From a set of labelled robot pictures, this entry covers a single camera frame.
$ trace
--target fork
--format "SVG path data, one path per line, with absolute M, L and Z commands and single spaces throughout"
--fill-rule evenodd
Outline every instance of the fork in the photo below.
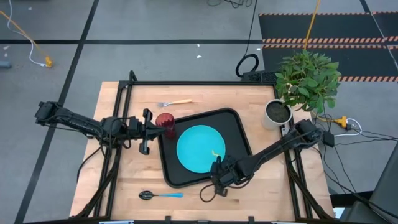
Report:
M 191 103 L 192 99 L 186 99 L 186 100 L 177 100 L 177 101 L 173 101 L 170 103 L 158 103 L 157 106 L 158 107 L 165 107 L 168 105 L 172 105 L 172 104 L 181 104 L 181 103 Z

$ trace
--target green leaves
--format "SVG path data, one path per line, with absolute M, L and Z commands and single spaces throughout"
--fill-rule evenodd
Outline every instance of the green leaves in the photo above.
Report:
M 334 107 L 333 96 L 337 94 L 341 75 L 338 66 L 338 62 L 331 62 L 325 54 L 303 50 L 286 55 L 275 74 L 279 97 L 286 105 L 302 104 L 305 111 L 317 109 L 321 113 L 326 102 L 330 108 Z
M 307 96 L 307 97 L 310 97 L 310 93 L 308 92 L 307 89 L 304 89 L 304 88 L 302 88 L 302 87 L 299 87 L 299 88 L 298 88 L 298 91 L 299 91 L 301 94 L 303 94 L 303 95 L 305 95 L 305 96 Z

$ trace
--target wooden table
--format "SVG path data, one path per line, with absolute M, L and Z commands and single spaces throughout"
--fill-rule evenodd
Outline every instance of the wooden table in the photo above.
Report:
M 99 93 L 94 119 L 111 116 L 117 92 L 117 82 L 104 82 Z M 193 103 L 158 108 L 157 102 L 167 102 L 191 98 Z M 274 99 L 271 86 L 164 86 L 135 85 L 132 88 L 129 116 L 141 121 L 142 110 L 149 108 L 157 115 L 169 112 L 176 118 L 205 111 L 230 107 L 239 113 L 253 154 L 280 139 L 278 131 L 268 131 L 261 126 L 265 104 Z M 310 113 L 294 113 L 296 122 L 310 118 Z M 140 141 L 133 141 L 130 149 L 123 149 L 119 166 L 118 181 L 114 196 L 112 219 L 164 220 L 170 215 L 172 220 L 294 220 L 289 181 L 284 155 L 281 154 L 266 162 L 256 172 L 253 180 L 243 189 L 229 189 L 226 198 L 216 196 L 211 203 L 199 199 L 200 189 L 208 184 L 196 184 L 182 189 L 173 189 L 165 183 L 160 163 L 157 140 L 149 142 L 150 155 L 138 152 Z M 96 140 L 88 140 L 85 157 L 98 147 Z M 302 152 L 303 167 L 309 191 L 333 216 L 330 196 L 323 173 L 322 161 L 314 150 Z M 97 153 L 83 167 L 78 181 L 70 215 L 82 210 L 98 188 L 103 156 Z M 184 198 L 158 197 L 150 201 L 139 199 L 143 190 L 157 194 L 183 192 Z M 305 210 L 302 195 L 297 188 L 302 217 Z M 210 198 L 213 189 L 204 191 L 204 198 Z M 104 214 L 108 193 L 104 193 L 101 213 Z

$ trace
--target red cup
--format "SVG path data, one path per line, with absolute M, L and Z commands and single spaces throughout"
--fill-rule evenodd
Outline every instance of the red cup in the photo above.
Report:
M 156 126 L 166 128 L 165 136 L 169 139 L 175 138 L 175 120 L 173 115 L 162 113 L 156 118 Z

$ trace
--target white pot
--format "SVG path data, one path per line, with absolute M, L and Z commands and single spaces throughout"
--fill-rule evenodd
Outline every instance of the white pot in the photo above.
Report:
M 288 122 L 290 121 L 290 119 L 292 119 L 292 115 L 293 115 L 292 108 L 291 108 L 289 105 L 287 105 L 287 107 L 288 107 L 288 109 L 289 109 L 289 111 L 290 111 L 290 117 L 288 118 L 287 121 L 285 121 L 285 122 L 283 122 L 283 123 L 278 123 L 278 122 L 275 122 L 275 121 L 271 120 L 271 119 L 268 117 L 268 114 L 267 114 L 267 106 L 268 106 L 270 103 L 272 103 L 272 102 L 281 102 L 281 103 L 284 103 L 283 100 L 274 99 L 274 100 L 271 100 L 270 102 L 268 102 L 268 103 L 266 104 L 266 107 L 264 108 L 264 115 L 262 116 L 262 119 L 261 119 L 261 123 L 262 123 L 262 126 L 263 126 L 265 129 L 268 129 L 268 130 L 277 129 L 279 126 L 282 126 L 283 124 L 288 123 Z

